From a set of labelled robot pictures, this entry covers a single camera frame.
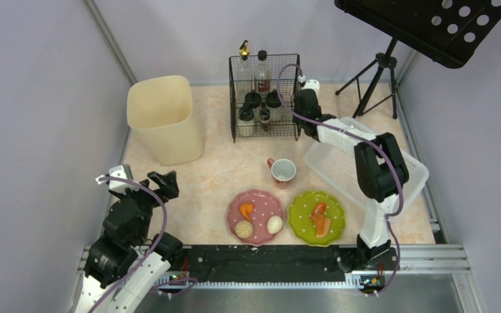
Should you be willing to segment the pink floral mug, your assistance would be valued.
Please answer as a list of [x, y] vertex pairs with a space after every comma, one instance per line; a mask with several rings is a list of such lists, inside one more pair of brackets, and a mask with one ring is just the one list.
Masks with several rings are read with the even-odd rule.
[[297, 173], [296, 165], [288, 159], [282, 158], [274, 160], [267, 159], [267, 165], [271, 172], [272, 180], [278, 189], [285, 189], [295, 178]]

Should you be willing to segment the white perforated plastic basket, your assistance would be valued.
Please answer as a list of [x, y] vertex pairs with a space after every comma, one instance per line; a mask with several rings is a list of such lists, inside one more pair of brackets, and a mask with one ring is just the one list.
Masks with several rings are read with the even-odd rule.
[[[395, 220], [404, 218], [407, 210], [423, 190], [429, 171], [427, 167], [405, 150], [401, 151], [409, 173], [409, 180], [403, 185], [404, 206]], [[305, 153], [305, 163], [319, 177], [333, 186], [348, 200], [349, 204], [364, 210], [370, 200], [362, 193], [356, 173], [355, 158], [350, 153], [326, 143], [314, 142]]]

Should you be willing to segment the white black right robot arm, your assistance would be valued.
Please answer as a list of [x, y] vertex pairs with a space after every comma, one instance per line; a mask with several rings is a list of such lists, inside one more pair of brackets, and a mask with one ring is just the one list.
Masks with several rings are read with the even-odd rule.
[[298, 129], [307, 136], [353, 156], [357, 183], [368, 202], [350, 268], [370, 265], [397, 242], [390, 238], [390, 219], [399, 215], [404, 206], [403, 185], [409, 180], [409, 171], [395, 136], [363, 132], [334, 115], [322, 113], [312, 89], [294, 95], [292, 115]]

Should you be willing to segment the glass jar black lid front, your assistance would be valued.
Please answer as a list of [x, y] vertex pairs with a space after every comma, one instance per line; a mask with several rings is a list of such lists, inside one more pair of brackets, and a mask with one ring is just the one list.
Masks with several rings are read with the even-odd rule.
[[266, 106], [270, 112], [270, 119], [275, 122], [281, 119], [281, 102], [276, 89], [270, 91], [266, 96]]

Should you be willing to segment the glass jar black lid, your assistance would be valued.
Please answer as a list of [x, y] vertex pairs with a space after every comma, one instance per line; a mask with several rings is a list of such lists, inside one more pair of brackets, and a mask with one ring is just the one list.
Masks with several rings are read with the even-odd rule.
[[270, 119], [275, 122], [281, 119], [281, 102], [276, 89], [270, 91], [266, 96], [266, 106], [270, 112]]
[[251, 90], [245, 95], [243, 106], [248, 109], [255, 110], [262, 105], [262, 97], [260, 93]]

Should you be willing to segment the pink polka dot plate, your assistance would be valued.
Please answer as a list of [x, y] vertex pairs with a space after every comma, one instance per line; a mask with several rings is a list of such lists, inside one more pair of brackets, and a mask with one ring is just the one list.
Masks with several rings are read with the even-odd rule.
[[[239, 221], [246, 220], [239, 212], [239, 206], [243, 203], [253, 203], [254, 205], [254, 212], [250, 215], [254, 231], [247, 239], [238, 238], [234, 231], [234, 227]], [[278, 197], [265, 190], [246, 190], [237, 194], [228, 205], [226, 212], [227, 229], [243, 244], [262, 246], [274, 240], [278, 234], [272, 235], [267, 231], [267, 221], [274, 215], [280, 216], [284, 222], [286, 213]]]

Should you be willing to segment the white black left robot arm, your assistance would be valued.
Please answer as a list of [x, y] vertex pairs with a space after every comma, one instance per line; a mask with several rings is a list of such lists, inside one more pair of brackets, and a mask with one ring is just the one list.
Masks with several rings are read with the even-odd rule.
[[156, 281], [181, 255], [183, 243], [160, 231], [144, 255], [153, 210], [179, 195], [177, 174], [149, 172], [134, 181], [126, 164], [98, 176], [117, 201], [103, 220], [103, 233], [89, 248], [75, 312], [134, 312]]

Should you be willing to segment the green polka dot plate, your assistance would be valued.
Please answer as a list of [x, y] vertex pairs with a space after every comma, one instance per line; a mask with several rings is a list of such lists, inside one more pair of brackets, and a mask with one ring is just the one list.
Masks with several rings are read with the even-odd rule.
[[[329, 233], [316, 238], [316, 229], [310, 220], [319, 202], [327, 205], [326, 216], [331, 220]], [[338, 241], [346, 228], [344, 207], [338, 199], [321, 190], [308, 190], [296, 196], [288, 207], [288, 225], [294, 235], [309, 246], [329, 246]]]

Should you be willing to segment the sauce bottle red label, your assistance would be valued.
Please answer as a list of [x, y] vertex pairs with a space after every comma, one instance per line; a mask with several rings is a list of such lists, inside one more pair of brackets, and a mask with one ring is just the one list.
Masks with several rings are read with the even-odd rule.
[[253, 74], [254, 90], [260, 93], [264, 98], [271, 89], [271, 69], [267, 62], [267, 52], [260, 50], [258, 52], [258, 62], [254, 68]]

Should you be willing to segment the clear bottle gold spout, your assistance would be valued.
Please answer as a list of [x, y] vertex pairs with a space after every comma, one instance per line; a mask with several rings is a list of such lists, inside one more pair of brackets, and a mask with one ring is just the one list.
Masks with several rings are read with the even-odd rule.
[[244, 40], [239, 47], [239, 63], [237, 66], [235, 87], [242, 100], [252, 89], [252, 67], [249, 61], [249, 41]]

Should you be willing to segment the small black pepper grinder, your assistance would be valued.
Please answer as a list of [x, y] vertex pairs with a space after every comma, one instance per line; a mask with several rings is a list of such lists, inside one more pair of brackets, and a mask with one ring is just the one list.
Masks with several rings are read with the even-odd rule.
[[271, 122], [271, 112], [269, 108], [262, 107], [259, 111], [260, 127], [264, 132], [269, 132]]

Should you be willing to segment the black wire rack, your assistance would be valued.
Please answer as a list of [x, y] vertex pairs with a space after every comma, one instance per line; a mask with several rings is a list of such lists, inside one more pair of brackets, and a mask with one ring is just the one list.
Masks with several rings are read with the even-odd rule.
[[230, 130], [234, 140], [250, 137], [299, 138], [293, 99], [300, 90], [296, 53], [231, 56], [228, 62]]

